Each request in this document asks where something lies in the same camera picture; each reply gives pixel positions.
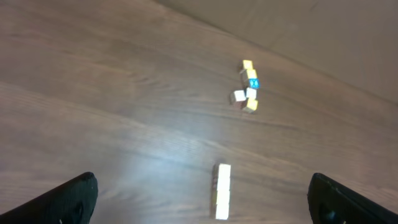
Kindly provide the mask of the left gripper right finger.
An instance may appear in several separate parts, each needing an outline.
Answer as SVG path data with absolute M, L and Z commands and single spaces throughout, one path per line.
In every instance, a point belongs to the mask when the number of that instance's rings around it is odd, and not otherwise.
M 397 214 L 321 173 L 307 194 L 313 224 L 397 224 Z

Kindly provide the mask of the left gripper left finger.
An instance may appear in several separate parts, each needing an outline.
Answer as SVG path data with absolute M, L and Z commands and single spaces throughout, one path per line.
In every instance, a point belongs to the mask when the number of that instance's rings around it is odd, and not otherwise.
M 88 224 L 98 198 L 98 181 L 85 172 L 1 214 L 1 223 Z

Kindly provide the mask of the blue pictogram block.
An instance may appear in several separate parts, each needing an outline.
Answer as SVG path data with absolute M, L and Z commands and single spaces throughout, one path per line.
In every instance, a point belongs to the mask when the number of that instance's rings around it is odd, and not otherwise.
M 229 179 L 231 176 L 231 165 L 215 164 L 213 166 L 213 177 L 216 179 Z

